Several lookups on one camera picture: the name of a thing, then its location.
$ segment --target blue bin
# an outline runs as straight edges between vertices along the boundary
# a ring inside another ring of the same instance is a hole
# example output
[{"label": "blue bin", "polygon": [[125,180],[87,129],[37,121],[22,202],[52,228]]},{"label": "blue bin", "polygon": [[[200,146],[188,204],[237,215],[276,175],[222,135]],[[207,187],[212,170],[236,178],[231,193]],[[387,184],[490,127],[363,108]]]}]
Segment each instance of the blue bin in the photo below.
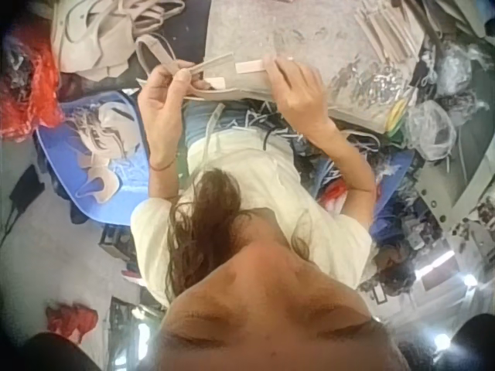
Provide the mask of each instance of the blue bin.
[{"label": "blue bin", "polygon": [[[110,101],[122,102],[132,107],[135,122],[142,128],[141,118],[136,106],[124,94],[119,92],[102,93],[85,97],[71,103],[61,104],[66,117],[74,109],[103,104]],[[77,164],[77,150],[87,152],[77,133],[63,122],[57,128],[39,127],[41,144],[53,171],[70,198],[88,217],[100,223],[129,226],[134,208],[148,198],[148,157],[143,142],[138,150],[127,160],[115,160],[109,166],[120,179],[117,193],[104,204],[97,203],[93,196],[77,197],[77,191],[87,182],[87,173]]]}]

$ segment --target white t-shirt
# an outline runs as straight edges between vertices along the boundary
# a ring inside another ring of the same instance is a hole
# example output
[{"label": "white t-shirt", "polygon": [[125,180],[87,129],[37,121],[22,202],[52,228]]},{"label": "white t-shirt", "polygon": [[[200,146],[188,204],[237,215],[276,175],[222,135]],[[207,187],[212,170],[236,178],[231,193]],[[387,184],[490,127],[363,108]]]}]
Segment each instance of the white t-shirt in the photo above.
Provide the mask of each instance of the white t-shirt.
[{"label": "white t-shirt", "polygon": [[[371,247],[370,234],[356,220],[328,214],[301,186],[288,143],[271,136],[263,151],[265,132],[256,128],[226,130],[210,138],[207,167],[231,174],[241,190],[241,208],[269,208],[290,241],[297,235],[309,242],[309,258],[322,272],[356,288]],[[188,152],[189,171],[203,166],[206,140],[194,143]],[[192,188],[182,199],[192,199]],[[171,204],[147,199],[132,213],[131,230],[139,269],[152,295],[168,306],[165,282],[169,265],[166,246]]]}]

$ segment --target blue jeans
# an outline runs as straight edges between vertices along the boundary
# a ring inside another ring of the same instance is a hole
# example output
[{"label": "blue jeans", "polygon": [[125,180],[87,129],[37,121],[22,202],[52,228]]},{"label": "blue jeans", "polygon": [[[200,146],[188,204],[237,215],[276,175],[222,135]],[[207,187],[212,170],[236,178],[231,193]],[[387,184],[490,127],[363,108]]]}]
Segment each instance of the blue jeans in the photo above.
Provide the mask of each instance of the blue jeans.
[{"label": "blue jeans", "polygon": [[[208,120],[220,102],[199,102],[191,100],[183,109],[184,133],[186,147],[189,149],[193,143],[206,136]],[[226,130],[236,121],[238,125],[244,126],[249,104],[243,101],[222,102],[225,105],[224,112],[215,126],[213,132]]]}]

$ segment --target floor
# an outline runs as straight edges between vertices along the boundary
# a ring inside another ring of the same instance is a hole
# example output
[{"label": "floor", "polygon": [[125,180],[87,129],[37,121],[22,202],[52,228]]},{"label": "floor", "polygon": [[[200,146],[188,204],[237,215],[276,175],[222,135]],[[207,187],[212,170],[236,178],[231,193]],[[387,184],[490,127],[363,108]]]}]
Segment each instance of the floor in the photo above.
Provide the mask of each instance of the floor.
[{"label": "floor", "polygon": [[[10,208],[9,193],[36,155],[31,141],[0,143],[2,223]],[[46,328],[50,302],[79,302],[99,314],[95,330],[81,348],[101,367],[107,355],[107,320],[112,296],[137,303],[138,287],[121,277],[125,264],[97,242],[102,227],[91,221],[70,222],[69,203],[53,192],[42,175],[45,192],[28,208],[0,250],[0,314],[17,343]]]}]

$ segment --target bracelet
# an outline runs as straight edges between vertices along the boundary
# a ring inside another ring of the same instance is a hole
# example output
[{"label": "bracelet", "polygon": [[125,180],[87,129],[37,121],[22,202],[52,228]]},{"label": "bracelet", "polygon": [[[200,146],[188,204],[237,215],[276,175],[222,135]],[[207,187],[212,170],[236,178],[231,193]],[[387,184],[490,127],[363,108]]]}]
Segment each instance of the bracelet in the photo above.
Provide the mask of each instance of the bracelet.
[{"label": "bracelet", "polygon": [[164,168],[155,168],[153,165],[148,162],[149,168],[153,170],[154,172],[164,172],[166,169],[168,169],[170,166],[173,165],[173,163],[176,161],[176,158],[174,157],[173,160]]}]

